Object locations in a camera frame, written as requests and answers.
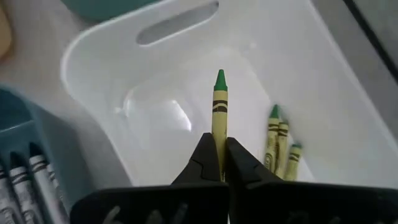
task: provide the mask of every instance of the crayon tip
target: crayon tip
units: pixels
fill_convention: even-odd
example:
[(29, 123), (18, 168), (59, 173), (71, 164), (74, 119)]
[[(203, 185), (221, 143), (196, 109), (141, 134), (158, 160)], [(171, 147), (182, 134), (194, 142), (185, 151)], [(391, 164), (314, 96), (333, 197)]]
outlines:
[(29, 143), (29, 157), (42, 155), (40, 147), (34, 143)]
[(278, 112), (278, 105), (274, 105), (271, 111), (271, 115), (269, 115), (270, 118), (279, 118), (279, 112)]
[(220, 69), (218, 71), (216, 84), (214, 85), (214, 91), (217, 91), (217, 90), (228, 91), (228, 86), (226, 86), (226, 82), (225, 82), (224, 70), (222, 70), (222, 69)]
[(301, 144), (299, 144), (299, 143), (293, 144), (292, 147), (297, 147), (297, 148), (299, 148), (299, 149), (302, 148), (302, 147), (301, 147)]
[(15, 169), (15, 168), (24, 166), (24, 161), (16, 152), (10, 153), (10, 166), (11, 166), (11, 169)]

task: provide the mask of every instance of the plastic bin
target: plastic bin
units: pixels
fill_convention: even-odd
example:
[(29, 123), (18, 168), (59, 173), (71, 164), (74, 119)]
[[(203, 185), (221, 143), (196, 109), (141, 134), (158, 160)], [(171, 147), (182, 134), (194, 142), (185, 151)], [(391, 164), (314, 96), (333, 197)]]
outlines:
[(68, 211), (95, 190), (73, 130), (18, 94), (0, 88), (0, 160), (7, 170), (11, 151), (24, 156), (29, 164), (30, 142), (41, 145), (54, 166)]
[(299, 180), (398, 187), (397, 143), (311, 1), (162, 1), (82, 33), (61, 74), (131, 182), (154, 185), (211, 130), (220, 68), (228, 136), (260, 161), (278, 103), (304, 146)]

